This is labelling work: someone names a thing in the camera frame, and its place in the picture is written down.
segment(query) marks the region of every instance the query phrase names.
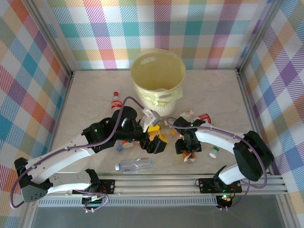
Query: coca-cola bottle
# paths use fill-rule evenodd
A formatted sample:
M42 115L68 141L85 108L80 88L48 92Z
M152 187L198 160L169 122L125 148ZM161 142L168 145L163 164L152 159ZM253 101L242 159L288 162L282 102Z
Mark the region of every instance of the coca-cola bottle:
M116 110L119 110L122 107L122 102L118 98L119 93L114 92L113 95L114 95L114 98L111 102L112 113L114 113Z

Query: trash bin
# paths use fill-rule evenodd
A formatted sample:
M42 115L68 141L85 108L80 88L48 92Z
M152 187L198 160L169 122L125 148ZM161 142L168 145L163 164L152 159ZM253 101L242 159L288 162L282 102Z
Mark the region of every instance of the trash bin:
M170 115L182 97L186 67L174 53L149 49L140 54L131 66L134 88L143 106Z

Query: red bottle label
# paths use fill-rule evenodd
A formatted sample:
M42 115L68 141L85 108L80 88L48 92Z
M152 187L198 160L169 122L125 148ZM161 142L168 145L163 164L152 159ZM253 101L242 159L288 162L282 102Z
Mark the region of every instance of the red bottle label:
M122 107L122 102L121 101L112 101L111 107L112 107L112 109L117 108L117 107L121 108Z
M208 114L200 115L199 119L201 119L201 120L207 120L208 123L211 124L211 119L210 119L210 116Z

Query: plaid wall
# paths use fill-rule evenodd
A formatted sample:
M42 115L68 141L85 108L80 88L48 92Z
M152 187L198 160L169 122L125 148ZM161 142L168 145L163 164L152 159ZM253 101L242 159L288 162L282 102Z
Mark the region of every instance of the plaid wall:
M176 53L187 69L236 68L271 0L41 2L71 67L91 70L128 69L141 50L155 47Z
M68 77L21 0L0 0L0 227L16 227L9 205L13 162L48 151ZM22 200L20 188L15 201Z
M285 0L245 70L264 140L304 227L304 0Z

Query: marble surface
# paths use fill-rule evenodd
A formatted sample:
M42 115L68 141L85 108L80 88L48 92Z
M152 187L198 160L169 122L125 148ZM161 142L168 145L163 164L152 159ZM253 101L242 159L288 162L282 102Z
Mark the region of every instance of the marble surface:
M130 71L77 71L52 149L74 139L90 124L111 116L110 103L114 91L120 93L121 100L129 95L136 97ZM128 101L127 105L142 116L133 101ZM196 116L208 113L212 124L219 128L243 133L251 129L234 70L186 71L183 97L178 100L171 116L178 117L190 109ZM215 173L224 165L236 163L234 155L223 149L216 159L209 157L212 145L202 143L203 151L196 153L196 161L187 164L182 155L176 154L176 138L172 137L169 138L174 141L159 154L148 154L138 145L122 152L109 148L67 166L62 172L79 172L90 168L98 173L117 173L114 165L121 160L144 157L150 157L154 167L141 172L152 173Z

